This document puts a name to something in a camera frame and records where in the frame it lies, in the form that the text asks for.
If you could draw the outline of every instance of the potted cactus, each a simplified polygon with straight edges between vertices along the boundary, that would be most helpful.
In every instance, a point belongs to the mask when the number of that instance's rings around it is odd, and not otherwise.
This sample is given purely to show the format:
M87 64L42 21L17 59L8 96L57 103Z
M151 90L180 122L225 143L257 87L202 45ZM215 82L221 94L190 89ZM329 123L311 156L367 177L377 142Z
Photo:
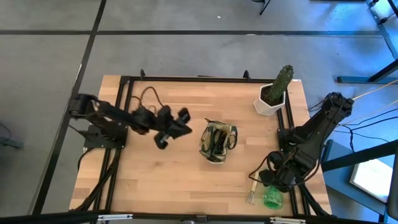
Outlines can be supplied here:
M285 65L273 83L260 87L259 98L254 101L254 107L258 114L270 116L285 105L285 90L292 80L293 74L293 66Z

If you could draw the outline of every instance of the wooden table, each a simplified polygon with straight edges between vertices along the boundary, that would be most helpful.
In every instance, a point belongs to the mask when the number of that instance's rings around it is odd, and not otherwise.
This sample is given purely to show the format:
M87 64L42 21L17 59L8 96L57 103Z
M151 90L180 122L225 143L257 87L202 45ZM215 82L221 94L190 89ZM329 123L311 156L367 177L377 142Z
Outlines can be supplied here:
M120 76L104 76L99 99L114 103L119 80ZM255 205L245 202L252 184L248 174L268 153L279 148L277 115L260 116L253 107L262 84L135 81L133 95L140 96L147 86L157 90L160 100L172 108L174 116L180 108L187 107L192 117L188 125L193 132L175 141L168 140L166 150L160 150L153 140L154 131L140 136L129 130L119 163L113 212L292 215L289 194L284 194L284 206L280 210L271 210L262 204L262 184L257 185ZM292 81L288 91L294 123L303 125L309 115L301 81ZM121 108L124 108L125 97ZM142 103L160 108L151 90ZM132 99L129 110L136 108L137 100ZM285 127L289 127L284 110ZM204 118L238 127L238 144L228 152L222 165L210 164L199 153L200 137L206 127ZM104 149L94 149L83 158L70 208L79 206L96 185L103 155ZM307 187L322 208L331 213L321 169L307 182ZM100 208L104 207L106 193L107 186ZM296 195L298 210L303 213L298 189Z

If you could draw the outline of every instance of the white pot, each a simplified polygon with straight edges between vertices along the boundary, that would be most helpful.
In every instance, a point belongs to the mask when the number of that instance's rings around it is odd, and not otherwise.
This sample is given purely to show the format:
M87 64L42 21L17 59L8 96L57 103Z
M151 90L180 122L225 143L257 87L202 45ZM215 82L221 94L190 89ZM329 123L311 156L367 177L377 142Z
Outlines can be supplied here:
M284 92L282 103L275 106L269 106L266 102L261 100L261 90L271 85L272 83L260 87L259 98L254 101L254 108L256 109L257 113L260 115L267 115L267 116L273 115L275 111L279 110L283 105L285 105L286 92Z

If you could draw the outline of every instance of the concrete floor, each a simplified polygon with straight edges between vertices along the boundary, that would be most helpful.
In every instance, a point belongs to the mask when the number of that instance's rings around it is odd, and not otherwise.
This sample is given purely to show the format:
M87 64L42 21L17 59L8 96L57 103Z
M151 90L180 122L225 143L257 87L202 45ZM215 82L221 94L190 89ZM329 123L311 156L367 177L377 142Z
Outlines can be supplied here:
M0 29L90 30L99 4L99 0L2 0ZM364 2L274 0L263 16L258 16L260 9L249 0L108 0L99 29L378 30ZM0 148L0 217L29 212L87 40L87 35L0 35L0 121L14 139L25 143L23 150ZM283 65L291 64L312 106L331 91L351 97L377 88L337 84L335 77L372 75L393 60L380 36L102 35L95 40L80 92L97 94L103 75L138 75L141 68L147 75L193 77L241 77L247 69L252 77L274 78ZM397 95L398 86L389 86L361 98L349 119L387 105ZM393 140L397 124L393 120L358 133ZM333 133L331 138L348 146L348 134ZM380 143L354 138L356 150ZM82 145L83 138L69 130L45 213L68 209ZM335 215L377 221L376 213L344 195L330 189L328 194Z

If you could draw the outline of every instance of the green plastic cup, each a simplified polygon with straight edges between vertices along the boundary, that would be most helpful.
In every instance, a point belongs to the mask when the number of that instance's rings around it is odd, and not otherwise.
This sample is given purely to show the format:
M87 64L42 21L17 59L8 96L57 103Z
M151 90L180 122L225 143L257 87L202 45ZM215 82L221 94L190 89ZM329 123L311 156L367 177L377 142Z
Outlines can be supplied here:
M274 186L269 186L263 195L264 205L270 209L281 209L284 206L284 196Z

